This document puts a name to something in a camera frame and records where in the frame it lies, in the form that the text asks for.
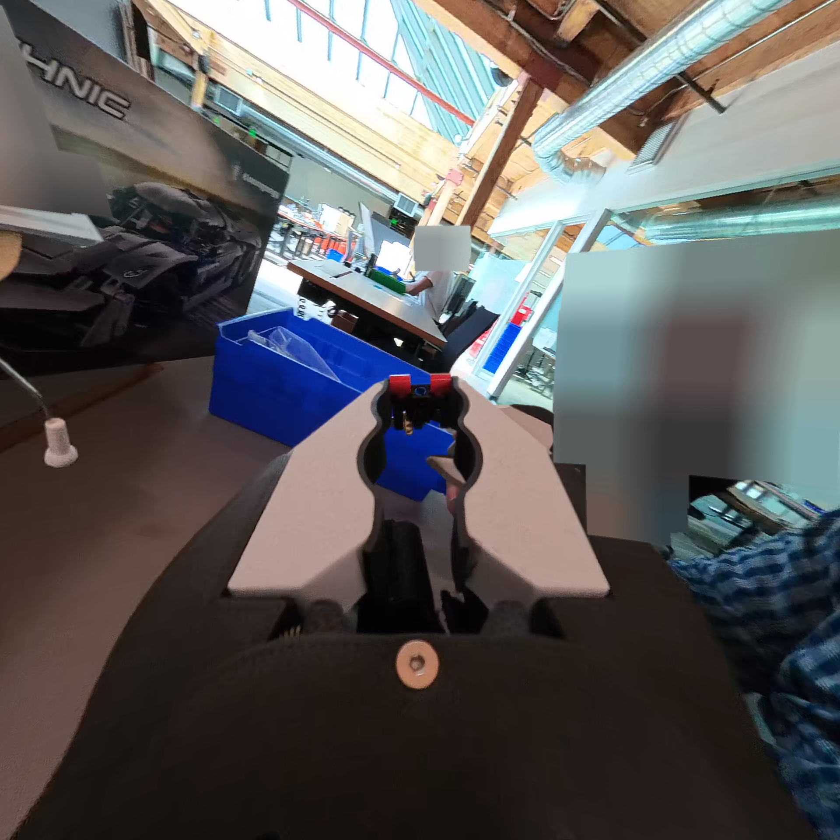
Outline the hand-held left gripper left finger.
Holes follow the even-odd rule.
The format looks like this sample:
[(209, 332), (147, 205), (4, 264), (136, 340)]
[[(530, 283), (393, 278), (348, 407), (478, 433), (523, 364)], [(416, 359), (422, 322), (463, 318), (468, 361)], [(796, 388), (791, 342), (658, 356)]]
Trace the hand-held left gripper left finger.
[(366, 591), (362, 555), (382, 519), (368, 447), (382, 443), (377, 412), (387, 381), (340, 410), (290, 452), (227, 590), (278, 596), (302, 610), (328, 601), (349, 611)]

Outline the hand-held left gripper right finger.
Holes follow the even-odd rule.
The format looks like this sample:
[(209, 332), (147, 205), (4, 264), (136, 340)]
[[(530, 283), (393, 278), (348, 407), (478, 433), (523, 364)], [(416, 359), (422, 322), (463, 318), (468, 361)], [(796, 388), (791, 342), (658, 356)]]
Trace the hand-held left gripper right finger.
[(487, 608), (602, 599), (610, 585), (554, 467), (548, 423), (453, 378), (459, 402), (457, 586)]

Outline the black frame with red pins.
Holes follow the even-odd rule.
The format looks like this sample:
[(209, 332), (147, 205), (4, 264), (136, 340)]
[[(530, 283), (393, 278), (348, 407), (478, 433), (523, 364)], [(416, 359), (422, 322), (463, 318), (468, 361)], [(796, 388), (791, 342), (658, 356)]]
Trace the black frame with red pins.
[(431, 374), (427, 384), (414, 384), (408, 374), (394, 374), (388, 379), (392, 407), (392, 427), (411, 435), (428, 424), (451, 428), (454, 423), (450, 405), (452, 377)]

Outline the person's right forearm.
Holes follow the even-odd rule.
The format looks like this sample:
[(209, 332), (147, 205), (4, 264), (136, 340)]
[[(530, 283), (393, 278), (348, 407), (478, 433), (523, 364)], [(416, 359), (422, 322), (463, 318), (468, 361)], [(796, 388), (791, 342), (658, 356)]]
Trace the person's right forearm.
[(839, 510), (716, 558), (668, 566), (742, 689), (838, 708)]

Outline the dark printed set box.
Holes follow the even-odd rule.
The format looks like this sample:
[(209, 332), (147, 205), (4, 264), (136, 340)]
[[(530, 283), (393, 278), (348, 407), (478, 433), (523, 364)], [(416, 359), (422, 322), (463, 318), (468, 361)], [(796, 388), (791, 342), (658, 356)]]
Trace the dark printed set box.
[(89, 244), (26, 233), (2, 358), (51, 375), (211, 355), (245, 314), (288, 167), (33, 2), (2, 2), (58, 151), (97, 164)]

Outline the blue plastic bin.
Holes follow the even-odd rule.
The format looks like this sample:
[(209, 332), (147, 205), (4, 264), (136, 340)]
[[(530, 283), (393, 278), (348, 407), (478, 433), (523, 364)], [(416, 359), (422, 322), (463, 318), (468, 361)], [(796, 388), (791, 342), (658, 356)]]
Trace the blue plastic bin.
[[(252, 343), (249, 330), (290, 330), (321, 354), (339, 381)], [(371, 386), (391, 375), (410, 375), (427, 384), (429, 374), (346, 332), (291, 308), (221, 322), (218, 326), (209, 411), (230, 423), (298, 446)], [(380, 433), (382, 443), (364, 454), (365, 471), (379, 485), (422, 501), (429, 492), (445, 493), (445, 480), (427, 465), (428, 456), (445, 456), (453, 438), (430, 423), (411, 436), (394, 429)]]

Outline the stack of blue crates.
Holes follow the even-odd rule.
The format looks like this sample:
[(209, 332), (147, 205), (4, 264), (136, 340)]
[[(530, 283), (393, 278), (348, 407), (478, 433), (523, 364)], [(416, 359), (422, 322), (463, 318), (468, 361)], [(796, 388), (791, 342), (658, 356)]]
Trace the stack of blue crates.
[(489, 374), (497, 373), (521, 330), (522, 325), (520, 323), (509, 322), (506, 325), (503, 333), (499, 337), (499, 340), (493, 345), (485, 363), (481, 368), (483, 372), (485, 371)]

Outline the clear plastic bag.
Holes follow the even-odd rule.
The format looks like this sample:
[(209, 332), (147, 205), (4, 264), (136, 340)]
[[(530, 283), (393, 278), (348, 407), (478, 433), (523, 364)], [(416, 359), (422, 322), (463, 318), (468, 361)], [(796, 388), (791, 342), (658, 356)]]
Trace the clear plastic bag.
[(340, 381), (321, 354), (308, 341), (288, 329), (278, 327), (267, 332), (249, 330), (247, 339), (334, 382)]

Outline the background wooden table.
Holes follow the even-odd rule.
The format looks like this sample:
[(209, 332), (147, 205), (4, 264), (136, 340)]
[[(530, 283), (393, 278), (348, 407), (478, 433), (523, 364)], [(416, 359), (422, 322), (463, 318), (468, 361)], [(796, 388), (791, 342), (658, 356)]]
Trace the background wooden table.
[(328, 300), (343, 301), (418, 340), (441, 350), (447, 340), (425, 308), (411, 303), (406, 296), (384, 288), (366, 277), (329, 259), (293, 259), (286, 268), (300, 278), (318, 287), (328, 295)]

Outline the white instruction booklet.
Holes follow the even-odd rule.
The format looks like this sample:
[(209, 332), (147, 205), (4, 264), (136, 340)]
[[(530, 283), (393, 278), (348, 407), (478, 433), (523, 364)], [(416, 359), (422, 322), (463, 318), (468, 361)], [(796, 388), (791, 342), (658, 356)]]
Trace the white instruction booklet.
[(79, 213), (55, 213), (1, 205), (1, 229), (74, 247), (90, 247), (103, 241), (99, 228), (89, 216)]

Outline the red ceiling pipe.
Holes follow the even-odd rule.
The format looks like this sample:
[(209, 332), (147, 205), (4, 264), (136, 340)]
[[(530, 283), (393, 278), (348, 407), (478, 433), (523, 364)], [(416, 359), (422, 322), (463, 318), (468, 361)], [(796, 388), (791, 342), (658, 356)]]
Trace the red ceiling pipe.
[(377, 98), (454, 142), (493, 86), (487, 59), (412, 2), (265, 2), (297, 42)]

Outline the wooden post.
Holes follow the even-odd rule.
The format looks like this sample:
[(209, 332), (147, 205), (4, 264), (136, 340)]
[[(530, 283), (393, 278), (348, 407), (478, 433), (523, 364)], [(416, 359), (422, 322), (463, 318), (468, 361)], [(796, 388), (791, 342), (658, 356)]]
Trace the wooden post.
[(518, 98), (509, 109), (500, 132), (458, 216), (458, 225), (474, 228), (539, 104), (543, 87), (526, 71), (518, 77)]

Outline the silver ventilation duct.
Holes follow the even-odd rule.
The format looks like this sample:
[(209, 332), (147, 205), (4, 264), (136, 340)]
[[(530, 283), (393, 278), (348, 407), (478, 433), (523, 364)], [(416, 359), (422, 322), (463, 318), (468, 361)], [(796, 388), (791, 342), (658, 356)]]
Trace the silver ventilation duct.
[(787, 1), (698, 2), (645, 41), (534, 135), (540, 169), (558, 183), (599, 181), (605, 168), (564, 153), (564, 147), (787, 5)]
[(613, 221), (652, 245), (813, 233), (839, 229), (839, 195), (683, 212), (625, 213), (615, 215)]

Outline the wall vent grille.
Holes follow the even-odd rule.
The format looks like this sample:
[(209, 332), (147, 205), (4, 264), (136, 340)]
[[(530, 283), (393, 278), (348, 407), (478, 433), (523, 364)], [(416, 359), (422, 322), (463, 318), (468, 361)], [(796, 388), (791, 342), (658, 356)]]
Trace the wall vent grille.
[(656, 166), (672, 143), (682, 121), (682, 118), (678, 118), (657, 127), (656, 131), (649, 135), (642, 149), (636, 154), (628, 167), (628, 171), (641, 172)]

